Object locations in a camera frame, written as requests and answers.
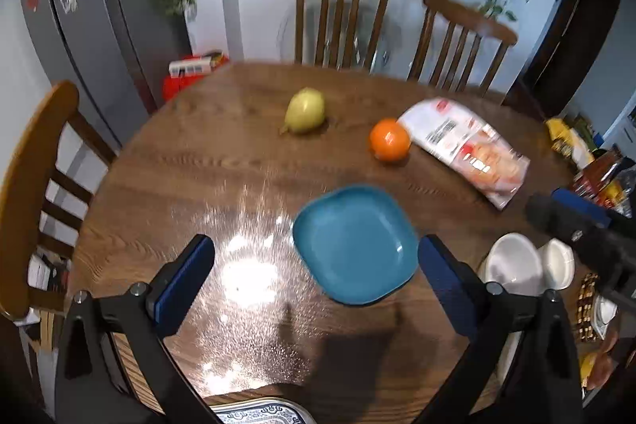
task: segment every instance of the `wooden table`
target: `wooden table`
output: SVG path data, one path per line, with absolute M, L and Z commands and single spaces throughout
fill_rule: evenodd
M 290 97 L 320 89 L 330 123 L 317 135 L 279 135 Z M 328 299 L 295 252 L 291 224 L 311 199 L 368 183 L 400 203 L 420 235 L 434 232 L 473 268 L 507 232 L 537 246 L 526 222 L 534 192 L 571 179 L 544 128 L 512 110 L 451 95 L 531 160 L 525 184 L 499 212 L 457 173 L 413 146 L 390 167 L 368 151 L 383 117 L 440 95 L 430 87 L 357 72 L 278 64 L 234 64 L 164 106 L 125 147 L 84 221 L 69 294 L 123 293 L 150 281 L 197 232 L 217 249 L 214 269 L 179 333 L 166 340 L 210 403 L 279 394 L 319 423 L 408 423 L 466 347 L 417 271 L 371 306 Z M 567 294 L 572 308 L 576 288 Z M 141 399 L 153 403 L 121 337 Z M 489 383 L 482 403 L 497 387 Z

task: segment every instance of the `blue gripper pad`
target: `blue gripper pad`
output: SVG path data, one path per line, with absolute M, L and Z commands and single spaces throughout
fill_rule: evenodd
M 437 237 L 426 236 L 420 240 L 417 258 L 422 272 L 455 332 L 472 341 L 477 336 L 478 308 L 463 288 L 462 280 L 444 258 L 445 255 L 452 257 Z M 454 258 L 450 260 L 460 264 Z
M 552 192 L 551 198 L 563 205 L 577 211 L 580 214 L 585 214 L 594 219 L 603 228 L 608 228 L 612 222 L 611 218 L 607 215 L 605 209 L 594 205 L 592 202 L 587 201 L 570 190 L 560 187 Z
M 194 302 L 214 265 L 214 243 L 196 235 L 173 262 L 164 265 L 151 282 L 146 307 L 160 338 L 172 336 Z

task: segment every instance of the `orange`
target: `orange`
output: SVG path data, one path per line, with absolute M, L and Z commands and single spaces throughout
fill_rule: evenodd
M 383 119 L 371 130 L 369 143 L 378 160 L 395 162 L 408 155 L 411 138 L 395 119 Z

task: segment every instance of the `blue plate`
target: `blue plate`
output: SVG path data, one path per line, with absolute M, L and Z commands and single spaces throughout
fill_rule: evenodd
M 344 304 L 368 304 L 408 281 L 417 268 L 417 234 L 386 192 L 338 189 L 308 203 L 294 244 L 316 281 Z

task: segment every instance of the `white and pink package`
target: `white and pink package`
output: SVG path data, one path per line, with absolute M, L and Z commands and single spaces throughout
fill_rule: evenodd
M 530 160 L 465 106 L 436 98 L 409 108 L 399 123 L 411 140 L 462 174 L 503 209 L 522 186 Z

